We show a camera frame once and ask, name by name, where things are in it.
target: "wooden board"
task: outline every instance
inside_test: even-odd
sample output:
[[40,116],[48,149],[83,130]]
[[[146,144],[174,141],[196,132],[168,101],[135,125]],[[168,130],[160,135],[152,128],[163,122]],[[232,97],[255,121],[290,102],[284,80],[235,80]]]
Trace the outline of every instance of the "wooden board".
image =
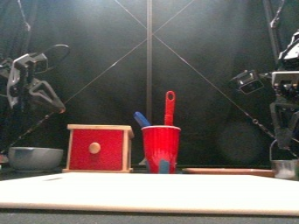
[[183,173],[188,174],[219,174],[219,175],[254,175],[259,177],[275,177],[272,170],[262,169],[234,169],[234,168],[184,168]]
[[299,216],[299,182],[248,175],[63,173],[0,189],[1,208]]

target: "black backdrop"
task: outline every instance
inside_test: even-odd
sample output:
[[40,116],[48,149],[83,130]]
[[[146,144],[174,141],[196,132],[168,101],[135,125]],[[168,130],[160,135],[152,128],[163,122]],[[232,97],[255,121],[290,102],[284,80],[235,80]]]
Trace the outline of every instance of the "black backdrop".
[[[280,1],[268,2],[275,12]],[[67,112],[53,115],[16,145],[63,148],[67,155],[68,123],[130,125],[136,165],[144,153],[134,113],[140,111],[152,124],[163,124],[164,94],[174,90],[174,123],[182,128],[179,165],[268,165],[272,139],[236,105],[272,130],[272,88],[264,81],[262,90],[243,95],[228,86],[244,70],[275,69],[263,1],[27,0],[21,4],[31,31],[24,29],[17,1],[0,3],[0,53],[15,59],[64,44],[71,54],[55,70],[36,75],[51,83]],[[298,1],[284,6],[276,29],[280,50],[299,27],[298,8]],[[1,147],[45,115],[41,110],[12,115],[1,97]]]

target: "red plastic cup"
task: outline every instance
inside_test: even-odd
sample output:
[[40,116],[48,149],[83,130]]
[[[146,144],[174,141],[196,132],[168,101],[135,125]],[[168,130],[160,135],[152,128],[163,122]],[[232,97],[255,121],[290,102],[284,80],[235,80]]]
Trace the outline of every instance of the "red plastic cup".
[[175,173],[182,129],[174,126],[147,126],[144,136],[144,158],[151,173]]

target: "red wooden box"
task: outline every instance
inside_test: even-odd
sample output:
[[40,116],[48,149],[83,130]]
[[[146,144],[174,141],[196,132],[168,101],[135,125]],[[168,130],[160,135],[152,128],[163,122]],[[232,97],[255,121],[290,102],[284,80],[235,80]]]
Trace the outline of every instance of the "red wooden box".
[[124,125],[69,124],[64,172],[131,172],[134,131]]

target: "red spoon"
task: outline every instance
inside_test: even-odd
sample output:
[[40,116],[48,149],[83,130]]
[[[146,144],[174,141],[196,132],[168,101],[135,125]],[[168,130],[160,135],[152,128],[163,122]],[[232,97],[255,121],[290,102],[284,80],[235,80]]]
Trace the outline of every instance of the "red spoon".
[[175,93],[168,91],[166,93],[166,105],[164,105],[164,125],[174,126],[174,103]]

